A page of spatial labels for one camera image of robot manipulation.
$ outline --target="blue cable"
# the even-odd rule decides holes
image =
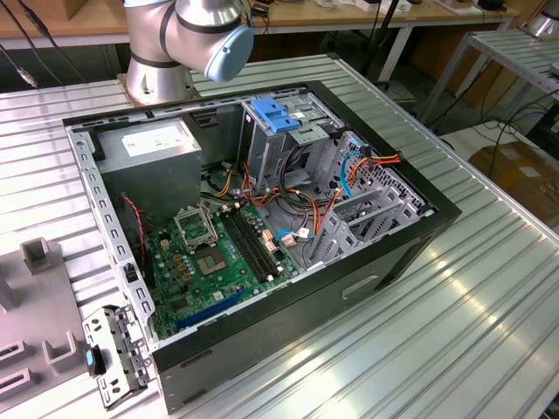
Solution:
[[[251,12],[248,11],[248,9],[246,8],[245,4],[243,3],[243,0],[238,0],[238,2],[241,3],[241,7],[242,7],[243,9],[245,9],[246,17],[248,17],[248,22],[251,24],[252,35],[254,35],[254,25],[252,24],[252,15],[251,15]]]
[[[348,158],[352,155],[360,155],[360,151],[352,151],[351,153],[347,153],[346,156],[342,160],[342,166],[340,167],[340,183],[342,184],[342,188],[348,197],[351,197],[351,190],[349,190],[349,186],[346,183],[346,163],[348,162]]]
[[[278,231],[278,234],[276,234],[276,240],[279,241],[283,236],[287,236],[288,234],[291,234],[291,230]]]

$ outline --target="open computer tower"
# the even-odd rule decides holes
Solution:
[[[175,412],[394,281],[459,210],[323,84],[65,120],[122,294],[84,320],[106,409]]]

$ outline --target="blue drive bay latch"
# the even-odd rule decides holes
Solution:
[[[275,134],[300,127],[300,123],[286,112],[286,107],[280,105],[274,98],[253,99],[251,103],[257,115],[270,125],[270,129]]]

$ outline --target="metal rack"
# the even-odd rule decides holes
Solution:
[[[514,109],[509,110],[510,113],[522,105],[521,99],[528,93],[530,86],[534,86],[544,93],[552,93],[559,89],[559,78],[549,70],[551,64],[559,61],[559,40],[541,41],[523,30],[470,32],[460,42],[431,92],[420,117],[423,123],[431,116],[440,95],[446,89],[469,47],[478,50],[483,55],[473,66],[466,78],[468,81],[465,81],[458,94],[473,82],[477,73],[489,59],[496,61],[525,80],[524,87],[514,98]],[[553,94],[553,97],[559,99],[559,93]]]
[[[537,417],[559,391],[559,237],[344,62],[248,65],[202,95],[322,80],[463,211],[405,281],[174,417]],[[59,120],[130,107],[115,81],[0,95],[0,251],[56,240],[80,314],[121,304]],[[162,417],[154,382],[111,416]],[[4,418],[109,417],[83,374]]]

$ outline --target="wooden workbench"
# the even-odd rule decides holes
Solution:
[[[326,10],[313,0],[306,0],[304,3],[275,3],[270,8],[268,33],[371,29],[375,14],[350,5],[343,5],[336,10]],[[392,18],[390,27],[400,28],[400,31],[381,73],[381,79],[389,79],[415,27],[500,23],[499,29],[506,29],[517,14],[515,10],[509,10],[504,13],[486,11],[482,15],[459,16],[432,0],[424,0],[423,3],[412,6],[408,13],[398,13]],[[37,30],[24,15],[18,16],[21,17],[22,25],[31,36],[38,37]],[[265,30],[263,19],[255,17],[253,20],[257,26],[257,33],[262,33]],[[378,20],[379,24],[383,21],[383,14],[380,14]],[[89,0],[70,21],[45,19],[45,23],[62,46],[128,42],[126,13],[121,0]],[[0,43],[7,49],[29,47],[5,12],[0,12]],[[37,44],[41,47],[49,46],[44,39],[38,39]]]

